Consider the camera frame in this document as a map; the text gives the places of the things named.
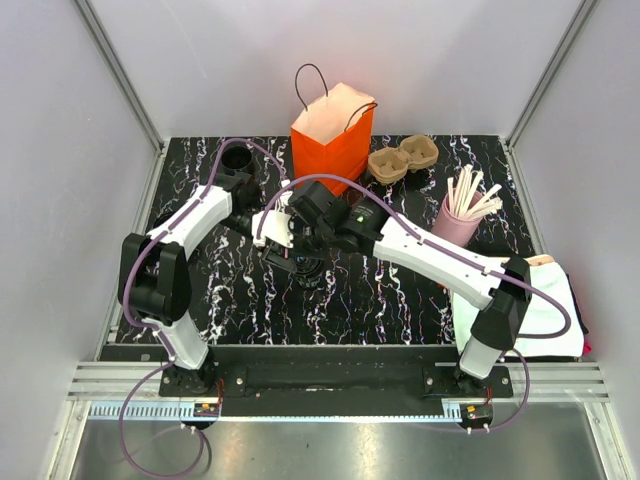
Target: white wall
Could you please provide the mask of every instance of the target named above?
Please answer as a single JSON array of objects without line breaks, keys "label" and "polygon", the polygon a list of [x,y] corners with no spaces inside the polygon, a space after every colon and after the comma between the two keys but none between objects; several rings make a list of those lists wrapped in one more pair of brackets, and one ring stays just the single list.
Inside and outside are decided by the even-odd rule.
[{"label": "white wall", "polygon": [[506,135],[579,3],[93,0],[164,136],[288,134],[306,62],[376,97],[377,133]]},{"label": "white wall", "polygon": [[640,3],[600,2],[516,145],[640,472]]},{"label": "white wall", "polygon": [[153,152],[72,2],[0,2],[0,478],[43,478]]}]

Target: pink cup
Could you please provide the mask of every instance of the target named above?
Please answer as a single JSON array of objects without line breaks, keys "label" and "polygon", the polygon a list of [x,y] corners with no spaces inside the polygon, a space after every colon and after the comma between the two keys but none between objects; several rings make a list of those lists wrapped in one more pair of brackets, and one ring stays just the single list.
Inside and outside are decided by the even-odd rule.
[{"label": "pink cup", "polygon": [[[480,192],[475,192],[469,208],[473,207],[482,198]],[[436,223],[431,229],[431,233],[443,238],[459,247],[466,247],[476,232],[476,228],[482,221],[482,217],[477,220],[462,220],[453,216],[449,210],[449,193],[447,193],[442,201],[442,206],[436,217]]]}]

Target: paper bag handle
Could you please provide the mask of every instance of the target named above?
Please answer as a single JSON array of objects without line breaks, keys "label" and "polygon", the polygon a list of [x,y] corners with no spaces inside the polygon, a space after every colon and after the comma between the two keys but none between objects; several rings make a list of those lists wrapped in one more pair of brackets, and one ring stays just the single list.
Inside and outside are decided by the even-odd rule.
[{"label": "paper bag handle", "polygon": [[347,128],[349,128],[349,124],[351,123],[351,120],[353,120],[353,117],[356,116],[356,113],[358,113],[360,110],[362,110],[364,107],[371,107],[369,109],[367,109],[363,115],[367,112],[370,112],[371,110],[373,110],[374,108],[376,108],[378,106],[378,104],[376,102],[369,102],[369,103],[365,103],[364,105],[362,105],[361,107],[359,107],[358,109],[356,109],[355,112],[353,112],[353,114],[351,115],[351,117],[349,117],[349,121],[347,122],[347,126],[344,127],[344,131],[347,131]]},{"label": "paper bag handle", "polygon": [[296,87],[296,95],[298,95],[298,98],[300,99],[300,101],[304,105],[304,109],[306,111],[309,111],[309,107],[307,107],[307,104],[304,103],[304,100],[302,100],[302,96],[300,95],[300,90],[298,90],[298,75],[300,74],[300,70],[302,70],[304,67],[313,67],[313,68],[316,69],[316,71],[318,72],[318,75],[320,75],[320,78],[322,79],[322,84],[324,85],[324,95],[325,95],[325,97],[329,96],[329,89],[327,88],[327,82],[324,81],[324,77],[322,76],[322,72],[313,63],[305,63],[303,66],[301,66],[298,69],[298,71],[296,72],[296,79],[294,80],[294,85]]}]

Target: white cloth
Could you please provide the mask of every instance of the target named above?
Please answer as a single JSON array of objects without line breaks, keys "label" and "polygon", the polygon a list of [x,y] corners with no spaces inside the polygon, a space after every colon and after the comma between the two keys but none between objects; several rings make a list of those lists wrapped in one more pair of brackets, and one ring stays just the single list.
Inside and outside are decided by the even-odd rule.
[{"label": "white cloth", "polygon": [[[561,337],[548,340],[519,338],[516,340],[515,348],[525,357],[580,357],[584,345],[584,335],[578,322],[566,273],[557,263],[531,267],[530,271],[531,285],[556,299],[567,309],[571,316],[571,327]],[[451,304],[456,345],[458,352],[462,352],[471,336],[471,325],[476,319],[478,309],[458,294],[453,294]],[[553,333],[560,330],[563,325],[564,317],[560,311],[537,295],[533,295],[520,333]]]}]

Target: black cup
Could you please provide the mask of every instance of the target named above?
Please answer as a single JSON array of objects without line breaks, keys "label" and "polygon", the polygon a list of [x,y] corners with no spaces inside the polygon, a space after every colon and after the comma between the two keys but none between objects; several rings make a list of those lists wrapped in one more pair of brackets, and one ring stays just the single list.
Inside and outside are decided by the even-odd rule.
[{"label": "black cup", "polygon": [[251,176],[256,171],[256,165],[251,158],[251,151],[247,147],[235,146],[227,148],[220,159],[222,169],[227,175],[246,173]]}]

